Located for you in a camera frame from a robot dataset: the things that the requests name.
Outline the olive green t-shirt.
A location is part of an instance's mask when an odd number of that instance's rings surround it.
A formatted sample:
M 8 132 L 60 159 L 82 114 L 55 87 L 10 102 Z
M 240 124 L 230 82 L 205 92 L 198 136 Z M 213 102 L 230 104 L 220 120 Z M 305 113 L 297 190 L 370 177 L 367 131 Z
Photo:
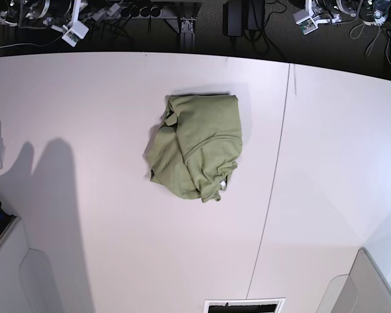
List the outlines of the olive green t-shirt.
M 170 96 L 145 154 L 151 181 L 185 200 L 220 201 L 242 152 L 235 95 Z

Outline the black box under table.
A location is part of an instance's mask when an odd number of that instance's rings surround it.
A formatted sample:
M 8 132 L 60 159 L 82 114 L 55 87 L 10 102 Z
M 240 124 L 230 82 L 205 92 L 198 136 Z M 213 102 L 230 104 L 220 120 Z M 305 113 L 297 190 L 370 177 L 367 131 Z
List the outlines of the black box under table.
M 260 31 L 265 21 L 265 1 L 230 0 L 223 6 L 224 35 L 241 37 L 245 31 Z

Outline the white vent box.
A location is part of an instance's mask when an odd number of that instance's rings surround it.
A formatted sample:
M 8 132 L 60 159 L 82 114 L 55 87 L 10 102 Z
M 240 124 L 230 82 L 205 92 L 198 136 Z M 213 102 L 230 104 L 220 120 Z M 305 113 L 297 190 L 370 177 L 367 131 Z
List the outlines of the white vent box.
M 205 300 L 203 313 L 276 313 L 281 312 L 286 298 Z

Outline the aluminium table frame post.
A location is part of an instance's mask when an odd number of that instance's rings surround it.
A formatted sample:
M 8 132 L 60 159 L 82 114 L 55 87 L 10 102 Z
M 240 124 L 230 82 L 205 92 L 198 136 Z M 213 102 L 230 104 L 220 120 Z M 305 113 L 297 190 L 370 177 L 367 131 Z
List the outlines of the aluminium table frame post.
M 195 51 L 195 22 L 193 18 L 177 17 L 164 20 L 177 34 L 177 45 L 181 53 Z

